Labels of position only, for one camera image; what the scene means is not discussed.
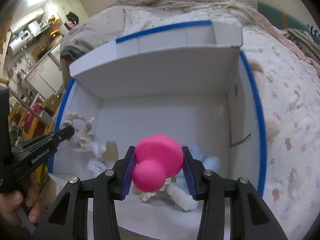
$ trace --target pink ball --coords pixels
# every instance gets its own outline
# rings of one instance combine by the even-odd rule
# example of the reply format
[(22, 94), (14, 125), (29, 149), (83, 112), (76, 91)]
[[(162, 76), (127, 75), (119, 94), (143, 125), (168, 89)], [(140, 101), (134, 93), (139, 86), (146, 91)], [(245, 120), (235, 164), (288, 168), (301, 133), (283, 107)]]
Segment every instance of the pink ball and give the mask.
[(165, 183), (164, 169), (158, 162), (147, 160), (139, 163), (132, 172), (136, 187), (144, 192), (155, 192)]
[(165, 135), (153, 135), (143, 139), (135, 148), (137, 166), (132, 180), (144, 192), (155, 192), (165, 179), (179, 173), (183, 166), (180, 145)]

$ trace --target blue strip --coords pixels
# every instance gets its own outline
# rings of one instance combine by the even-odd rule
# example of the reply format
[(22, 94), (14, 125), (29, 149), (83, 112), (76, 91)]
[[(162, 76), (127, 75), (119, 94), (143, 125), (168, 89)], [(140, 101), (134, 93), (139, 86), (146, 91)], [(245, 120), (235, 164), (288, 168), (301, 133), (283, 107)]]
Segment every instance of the blue strip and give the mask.
[(257, 88), (257, 84), (254, 80), (253, 73), (251, 71), (250, 65), (248, 63), (248, 60), (245, 56), (245, 53), (243, 51), (240, 51), (240, 57), (242, 59), (242, 62), (244, 64), (245, 70), (247, 72), (251, 90), (253, 93), (253, 100), (256, 105), (257, 110), (257, 118), (258, 118), (258, 124), (259, 124), (259, 133), (260, 133), (260, 171), (259, 171), (259, 182), (258, 182), (258, 193), (261, 197), (263, 197), (264, 188), (266, 184), (266, 175), (267, 175), (267, 133), (266, 133), (266, 125), (264, 122), (264, 116), (263, 116), (263, 108), (262, 103), (259, 96), (259, 91)]
[[(55, 131), (59, 130), (61, 119), (62, 119), (63, 112), (64, 112), (64, 108), (66, 107), (66, 103), (68, 101), (68, 97), (69, 97), (69, 94), (70, 94), (70, 91), (71, 91), (71, 88), (72, 88), (74, 82), (75, 82), (75, 80), (72, 78), (70, 80), (69, 84), (68, 84), (66, 93), (63, 96), (63, 100), (61, 102), (59, 113), (58, 113), (58, 116), (57, 116), (56, 125), (54, 126), (54, 130)], [(53, 172), (53, 162), (54, 162), (54, 155), (52, 155), (50, 157), (50, 159), (48, 160), (48, 172), (49, 173)]]
[(131, 40), (133, 38), (137, 38), (140, 36), (145, 36), (145, 35), (149, 35), (149, 34), (153, 34), (153, 33), (159, 33), (159, 32), (164, 32), (164, 31), (178, 29), (178, 28), (184, 28), (184, 27), (206, 26), (206, 25), (211, 25), (211, 21), (203, 20), (203, 21), (184, 22), (184, 23), (175, 23), (175, 24), (165, 25), (165, 26), (160, 26), (160, 27), (144, 30), (141, 32), (137, 32), (137, 33), (132, 33), (127, 36), (123, 36), (121, 38), (116, 39), (116, 43), (118, 44), (123, 41)]

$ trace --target silver bolt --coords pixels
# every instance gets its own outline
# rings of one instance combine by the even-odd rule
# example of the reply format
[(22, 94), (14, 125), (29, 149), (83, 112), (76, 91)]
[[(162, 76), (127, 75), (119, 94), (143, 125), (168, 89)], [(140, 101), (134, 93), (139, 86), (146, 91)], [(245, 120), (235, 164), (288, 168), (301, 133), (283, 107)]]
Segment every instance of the silver bolt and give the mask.
[(77, 178), (77, 177), (72, 177), (71, 179), (69, 179), (69, 182), (70, 182), (71, 184), (75, 184), (77, 181), (78, 181), (78, 178)]
[(113, 174), (115, 174), (115, 172), (113, 170), (106, 170), (105, 174), (107, 176), (112, 176)]
[(249, 181), (246, 177), (241, 177), (239, 180), (240, 180), (240, 182), (243, 183), (243, 184), (247, 184), (248, 181)]
[(212, 170), (204, 170), (203, 174), (206, 176), (211, 176), (213, 174), (213, 171)]

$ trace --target white bedding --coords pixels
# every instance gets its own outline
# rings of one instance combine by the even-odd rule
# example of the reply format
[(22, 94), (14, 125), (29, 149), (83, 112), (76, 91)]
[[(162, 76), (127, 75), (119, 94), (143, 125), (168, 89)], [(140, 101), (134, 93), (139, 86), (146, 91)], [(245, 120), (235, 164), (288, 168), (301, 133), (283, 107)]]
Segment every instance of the white bedding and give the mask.
[[(168, 17), (133, 8), (126, 12), (123, 36), (202, 19), (241, 24), (224, 10), (211, 8)], [(288, 238), (300, 240), (320, 211), (320, 79), (312, 65), (259, 27), (244, 26), (243, 38), (248, 59), (264, 69), (260, 93), (265, 117), (274, 116), (281, 123), (280, 133), (268, 142), (263, 198)]]

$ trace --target pink rubber toy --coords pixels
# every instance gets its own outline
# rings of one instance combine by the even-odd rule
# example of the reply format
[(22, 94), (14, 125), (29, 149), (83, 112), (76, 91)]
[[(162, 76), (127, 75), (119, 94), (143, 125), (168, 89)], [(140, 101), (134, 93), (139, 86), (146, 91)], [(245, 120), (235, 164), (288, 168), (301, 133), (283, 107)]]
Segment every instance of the pink rubber toy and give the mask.
[(137, 166), (132, 181), (144, 192), (162, 188), (165, 179), (179, 173), (183, 165), (180, 145), (165, 135), (153, 135), (143, 139), (135, 148)]

